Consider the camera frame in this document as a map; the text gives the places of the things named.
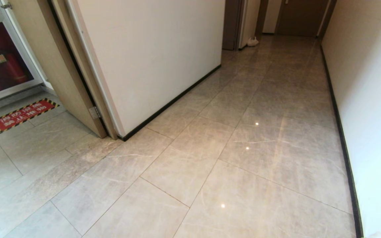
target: brown door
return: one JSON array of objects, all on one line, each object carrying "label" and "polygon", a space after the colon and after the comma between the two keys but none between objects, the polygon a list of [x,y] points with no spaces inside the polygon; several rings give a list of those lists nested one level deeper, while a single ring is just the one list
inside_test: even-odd
[{"label": "brown door", "polygon": [[224,50],[234,50],[237,45],[241,5],[242,0],[226,0],[223,27]]},{"label": "brown door", "polygon": [[316,36],[328,0],[283,0],[276,32],[281,35]]},{"label": "brown door", "polygon": [[12,11],[65,108],[99,137],[106,137],[47,0],[10,0]]}]

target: hallway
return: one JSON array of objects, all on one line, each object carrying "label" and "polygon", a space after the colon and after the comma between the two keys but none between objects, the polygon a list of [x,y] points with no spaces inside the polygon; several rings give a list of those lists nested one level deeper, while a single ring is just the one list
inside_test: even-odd
[{"label": "hallway", "polygon": [[60,107],[1,134],[0,153],[12,162],[0,237],[355,237],[313,38],[223,51],[219,70],[126,142]]}]

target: open door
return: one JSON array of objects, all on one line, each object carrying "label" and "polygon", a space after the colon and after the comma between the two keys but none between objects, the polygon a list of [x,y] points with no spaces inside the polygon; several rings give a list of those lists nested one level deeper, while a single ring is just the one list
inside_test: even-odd
[{"label": "open door", "polygon": [[80,78],[58,29],[47,0],[9,0],[30,47],[66,110],[99,137],[106,137],[103,124]]}]

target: white wall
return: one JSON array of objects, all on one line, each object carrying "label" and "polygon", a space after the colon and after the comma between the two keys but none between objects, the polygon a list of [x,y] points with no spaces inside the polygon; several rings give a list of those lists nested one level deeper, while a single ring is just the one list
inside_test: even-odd
[{"label": "white wall", "polygon": [[76,3],[121,136],[221,63],[224,0]]},{"label": "white wall", "polygon": [[274,33],[280,12],[281,0],[268,0],[266,19],[264,21],[263,33]]},{"label": "white wall", "polygon": [[322,45],[369,237],[381,232],[381,0],[337,1]]},{"label": "white wall", "polygon": [[261,0],[245,0],[239,48],[244,47],[248,42],[248,39],[255,36],[260,3]]}]

